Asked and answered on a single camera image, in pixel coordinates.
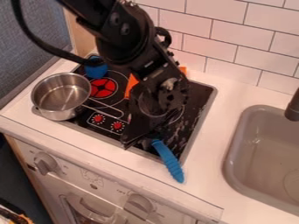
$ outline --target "faucet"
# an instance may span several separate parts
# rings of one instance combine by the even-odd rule
[[[287,106],[284,115],[292,122],[299,122],[299,88]]]

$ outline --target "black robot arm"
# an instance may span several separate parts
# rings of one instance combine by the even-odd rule
[[[155,133],[171,115],[186,104],[189,82],[168,51],[170,34],[155,27],[137,4],[124,0],[58,0],[77,22],[95,36],[101,57],[111,66],[129,69],[139,80],[129,102],[131,122],[122,135],[125,147]],[[24,22],[20,0],[11,0],[17,21],[25,34],[44,50],[83,65],[96,66],[71,53],[53,49],[34,36]]]

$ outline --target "stainless steel sink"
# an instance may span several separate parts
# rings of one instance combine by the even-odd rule
[[[299,216],[299,122],[269,106],[246,109],[223,165],[237,192]]]

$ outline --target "red burner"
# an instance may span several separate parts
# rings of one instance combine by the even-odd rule
[[[108,78],[102,78],[100,80],[93,80],[91,82],[92,97],[96,98],[107,98],[111,96],[116,90],[116,82]]]
[[[103,115],[96,115],[94,121],[100,123],[104,119]]]
[[[115,123],[113,124],[113,128],[114,128],[115,130],[120,130],[120,129],[122,128],[122,123],[121,123],[121,122],[115,122]]]

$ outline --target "toy stove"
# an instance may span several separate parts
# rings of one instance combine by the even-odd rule
[[[73,72],[86,76],[83,66],[77,67]],[[132,82],[136,80],[129,71],[115,71],[111,67],[103,78],[89,80],[92,86],[87,104],[89,108],[75,118],[59,123],[122,147],[121,135],[129,124],[129,90],[134,85]],[[181,163],[184,162],[212,104],[214,92],[212,87],[191,81],[188,103],[182,107],[177,117],[172,118],[164,133],[163,142],[168,145]],[[141,143],[137,143],[129,150],[142,152],[143,155],[147,151],[148,153],[145,154],[150,155],[151,158],[158,156],[154,148],[144,149]]]

